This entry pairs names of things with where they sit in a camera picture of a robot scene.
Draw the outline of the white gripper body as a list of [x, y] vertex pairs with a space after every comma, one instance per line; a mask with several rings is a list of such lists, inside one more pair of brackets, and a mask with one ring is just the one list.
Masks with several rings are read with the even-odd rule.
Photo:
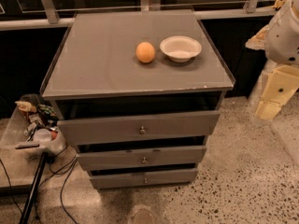
[[288, 103], [298, 89], [299, 68], [281, 65], [268, 75], [261, 100], [265, 103], [283, 106]]

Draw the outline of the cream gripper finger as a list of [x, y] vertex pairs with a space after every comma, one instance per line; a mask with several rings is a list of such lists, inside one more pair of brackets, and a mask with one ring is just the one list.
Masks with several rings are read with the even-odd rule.
[[281, 107], [272, 102], [261, 101], [258, 104], [255, 116], [260, 119], [273, 119], [281, 110]]

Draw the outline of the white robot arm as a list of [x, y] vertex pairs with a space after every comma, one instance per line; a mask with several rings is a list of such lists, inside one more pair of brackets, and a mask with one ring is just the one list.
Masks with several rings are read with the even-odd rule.
[[299, 0], [277, 0], [275, 8], [271, 21], [246, 42], [278, 65], [269, 73], [257, 106], [260, 119], [273, 119], [299, 89]]

